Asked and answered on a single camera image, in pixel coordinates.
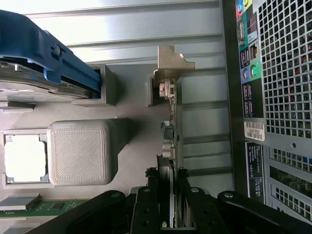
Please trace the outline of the black label sticker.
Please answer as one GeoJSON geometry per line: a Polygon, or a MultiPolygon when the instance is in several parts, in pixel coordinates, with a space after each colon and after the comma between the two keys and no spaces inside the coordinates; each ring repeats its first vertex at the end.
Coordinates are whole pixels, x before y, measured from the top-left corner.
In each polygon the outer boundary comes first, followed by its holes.
{"type": "Polygon", "coordinates": [[[248,197],[265,204],[262,146],[245,142],[248,197]]]}

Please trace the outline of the grey 3D-printed parts rack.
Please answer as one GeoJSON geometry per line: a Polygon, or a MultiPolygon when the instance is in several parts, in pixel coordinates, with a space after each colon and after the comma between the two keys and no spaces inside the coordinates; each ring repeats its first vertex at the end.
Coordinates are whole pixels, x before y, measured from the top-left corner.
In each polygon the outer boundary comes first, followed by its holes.
{"type": "Polygon", "coordinates": [[[0,211],[143,186],[145,170],[161,158],[161,124],[169,120],[169,104],[158,96],[153,79],[156,69],[154,64],[98,67],[101,98],[0,101],[0,211]],[[7,183],[8,135],[39,135],[45,141],[47,182],[7,183]]]}

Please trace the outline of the white barcode sticker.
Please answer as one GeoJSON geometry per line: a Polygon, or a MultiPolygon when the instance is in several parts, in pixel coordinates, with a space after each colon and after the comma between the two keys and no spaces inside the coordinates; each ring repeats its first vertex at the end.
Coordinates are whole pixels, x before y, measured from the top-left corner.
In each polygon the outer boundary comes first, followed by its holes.
{"type": "Polygon", "coordinates": [[[249,139],[265,141],[264,124],[259,122],[245,121],[244,136],[249,139]]]}

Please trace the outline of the green RAM stick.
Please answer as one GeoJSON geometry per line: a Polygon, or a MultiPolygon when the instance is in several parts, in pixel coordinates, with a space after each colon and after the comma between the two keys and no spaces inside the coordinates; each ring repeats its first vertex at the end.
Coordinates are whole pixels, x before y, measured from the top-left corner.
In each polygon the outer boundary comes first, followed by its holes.
{"type": "Polygon", "coordinates": [[[27,210],[0,211],[0,218],[20,218],[35,216],[58,216],[86,202],[74,200],[39,200],[27,210]]]}

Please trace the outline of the grey PC case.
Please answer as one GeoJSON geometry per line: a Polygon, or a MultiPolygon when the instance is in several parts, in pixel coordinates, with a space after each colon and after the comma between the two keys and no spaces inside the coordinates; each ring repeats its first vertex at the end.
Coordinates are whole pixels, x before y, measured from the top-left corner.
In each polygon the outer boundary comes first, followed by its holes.
{"type": "Polygon", "coordinates": [[[312,0],[221,0],[234,189],[262,146],[265,205],[312,225],[312,0]],[[244,136],[264,124],[265,141],[244,136]]]}

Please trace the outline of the silver CPU chip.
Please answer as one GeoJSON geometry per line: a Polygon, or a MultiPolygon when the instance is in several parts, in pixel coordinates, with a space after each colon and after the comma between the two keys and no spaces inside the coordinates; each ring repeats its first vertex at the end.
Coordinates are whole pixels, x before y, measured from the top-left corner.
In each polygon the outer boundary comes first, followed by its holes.
{"type": "Polygon", "coordinates": [[[8,184],[47,182],[45,141],[39,135],[8,135],[4,165],[8,184]]]}

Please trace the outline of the hard disk in blue caddy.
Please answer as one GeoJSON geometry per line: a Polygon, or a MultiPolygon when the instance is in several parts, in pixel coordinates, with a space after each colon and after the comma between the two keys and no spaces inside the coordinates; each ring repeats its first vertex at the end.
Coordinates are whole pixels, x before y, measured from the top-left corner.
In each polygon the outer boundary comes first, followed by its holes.
{"type": "Polygon", "coordinates": [[[0,101],[100,97],[99,72],[28,17],[0,10],[0,101]]]}

